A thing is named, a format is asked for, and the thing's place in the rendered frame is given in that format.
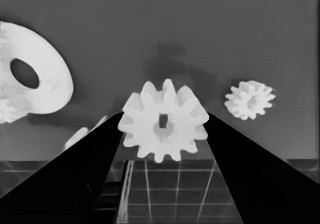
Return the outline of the large white toothed gear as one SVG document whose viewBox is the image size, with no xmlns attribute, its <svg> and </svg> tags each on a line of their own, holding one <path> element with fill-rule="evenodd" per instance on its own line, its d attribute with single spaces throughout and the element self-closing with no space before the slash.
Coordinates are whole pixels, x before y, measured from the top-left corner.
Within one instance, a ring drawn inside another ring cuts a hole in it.
<svg viewBox="0 0 320 224">
<path fill-rule="evenodd" d="M 176 89 L 166 79 L 158 91 L 146 81 L 140 92 L 133 92 L 125 102 L 118 130 L 125 134 L 123 146 L 137 147 L 137 157 L 154 155 L 156 163 L 166 156 L 179 162 L 181 152 L 198 152 L 196 140 L 206 140 L 204 124 L 208 112 L 186 85 Z"/>
</svg>

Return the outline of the small thin T-shaped piece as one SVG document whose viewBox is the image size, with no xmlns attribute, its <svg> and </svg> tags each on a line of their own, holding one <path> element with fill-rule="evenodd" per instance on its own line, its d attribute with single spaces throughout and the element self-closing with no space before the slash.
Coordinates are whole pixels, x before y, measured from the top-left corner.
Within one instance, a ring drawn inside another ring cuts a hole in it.
<svg viewBox="0 0 320 224">
<path fill-rule="evenodd" d="M 76 131 L 64 144 L 64 149 L 67 150 L 74 144 L 76 144 L 78 141 L 80 141 L 82 138 L 84 138 L 88 133 L 96 129 L 98 126 L 100 126 L 102 123 L 104 123 L 108 119 L 108 116 L 103 116 L 97 124 L 91 128 L 88 129 L 87 127 L 82 127 L 78 131 Z"/>
</svg>

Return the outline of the small white toothed gear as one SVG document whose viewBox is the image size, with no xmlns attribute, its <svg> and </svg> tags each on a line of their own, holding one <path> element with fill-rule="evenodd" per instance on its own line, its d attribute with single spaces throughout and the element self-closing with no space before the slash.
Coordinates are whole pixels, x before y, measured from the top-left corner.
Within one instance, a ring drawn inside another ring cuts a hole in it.
<svg viewBox="0 0 320 224">
<path fill-rule="evenodd" d="M 240 81 L 237 87 L 232 86 L 225 95 L 224 105 L 235 118 L 255 120 L 273 106 L 271 101 L 276 95 L 272 91 L 272 87 L 257 81 Z"/>
</svg>

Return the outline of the white gear on carrier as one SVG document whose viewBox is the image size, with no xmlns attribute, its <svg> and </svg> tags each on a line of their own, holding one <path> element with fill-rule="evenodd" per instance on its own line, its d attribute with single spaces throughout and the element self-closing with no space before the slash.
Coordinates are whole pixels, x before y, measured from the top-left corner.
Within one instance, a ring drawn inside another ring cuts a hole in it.
<svg viewBox="0 0 320 224">
<path fill-rule="evenodd" d="M 12 41 L 0 28 L 0 124 L 12 123 L 28 114 L 29 102 L 24 89 L 13 76 L 11 62 Z"/>
</svg>

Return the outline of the white round carrier with pins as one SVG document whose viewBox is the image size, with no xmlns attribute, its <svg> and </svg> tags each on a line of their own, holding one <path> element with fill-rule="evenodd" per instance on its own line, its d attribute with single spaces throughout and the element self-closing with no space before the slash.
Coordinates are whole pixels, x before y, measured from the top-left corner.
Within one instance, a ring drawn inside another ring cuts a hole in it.
<svg viewBox="0 0 320 224">
<path fill-rule="evenodd" d="M 18 103 L 26 102 L 33 114 L 50 114 L 61 110 L 71 100 L 74 84 L 68 65 L 44 37 L 14 23 L 0 21 L 1 90 Z M 18 82 L 10 70 L 13 60 L 31 66 L 37 77 L 37 88 Z"/>
</svg>

